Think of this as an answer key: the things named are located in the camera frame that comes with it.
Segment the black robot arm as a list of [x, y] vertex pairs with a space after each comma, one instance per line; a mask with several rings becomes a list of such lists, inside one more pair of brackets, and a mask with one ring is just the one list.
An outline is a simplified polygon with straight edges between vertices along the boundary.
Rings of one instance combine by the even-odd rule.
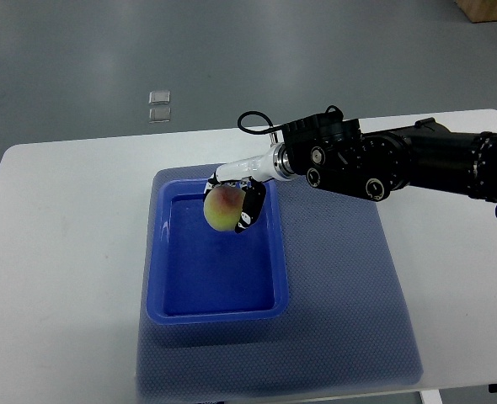
[[377, 202], [415, 186], [491, 202], [497, 218], [497, 133], [451, 132], [434, 118], [364, 133], [334, 105], [265, 129], [277, 131], [280, 173], [303, 176], [315, 189]]

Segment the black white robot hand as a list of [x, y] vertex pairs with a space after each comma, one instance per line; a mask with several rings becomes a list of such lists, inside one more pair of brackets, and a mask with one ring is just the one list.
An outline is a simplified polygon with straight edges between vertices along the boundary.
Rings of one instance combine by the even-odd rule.
[[284, 145], [276, 143], [263, 155], [222, 164], [207, 179], [203, 200], [211, 190], [223, 185], [240, 188], [245, 193], [241, 217], [233, 232], [244, 232], [259, 219], [266, 197], [266, 182], [290, 178], [284, 169], [283, 151]]

